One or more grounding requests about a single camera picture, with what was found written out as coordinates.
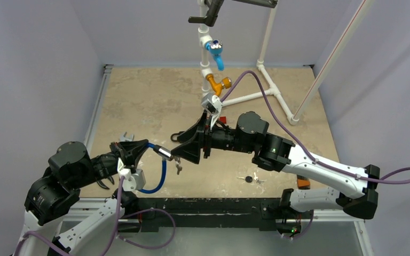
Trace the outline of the small silver key set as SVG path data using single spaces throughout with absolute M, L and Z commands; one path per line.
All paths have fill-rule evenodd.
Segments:
M 181 171 L 183 170 L 183 167 L 181 165 L 181 158 L 174 157 L 174 162 L 175 162 L 175 167 L 176 167 L 176 173 L 177 175 L 180 175 Z

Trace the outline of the blue cable lock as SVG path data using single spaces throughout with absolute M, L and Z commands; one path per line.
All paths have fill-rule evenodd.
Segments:
M 160 157 L 162 157 L 162 164 L 161 164 L 161 176 L 160 181 L 157 186 L 153 189 L 139 189 L 138 191 L 143 194 L 154 194 L 158 192 L 164 185 L 165 179 L 167 176 L 167 161 L 172 161 L 174 159 L 171 151 L 167 148 L 164 148 L 160 145 L 155 145 L 153 143 L 148 142 L 147 148 L 152 149 L 155 153 L 157 153 Z

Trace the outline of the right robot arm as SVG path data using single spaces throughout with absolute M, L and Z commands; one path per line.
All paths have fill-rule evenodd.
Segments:
M 207 113 L 177 136 L 180 143 L 171 153 L 191 163 L 210 156 L 212 149 L 253 154 L 252 163 L 266 171 L 285 172 L 310 178 L 326 185 L 311 191 L 286 189 L 278 203 L 285 217 L 315 209 L 336 209 L 359 219 L 375 215 L 379 194 L 371 181 L 380 175 L 379 167 L 351 167 L 319 157 L 308 156 L 291 140 L 268 132 L 269 123 L 249 111 L 239 116 L 236 127 L 211 126 Z

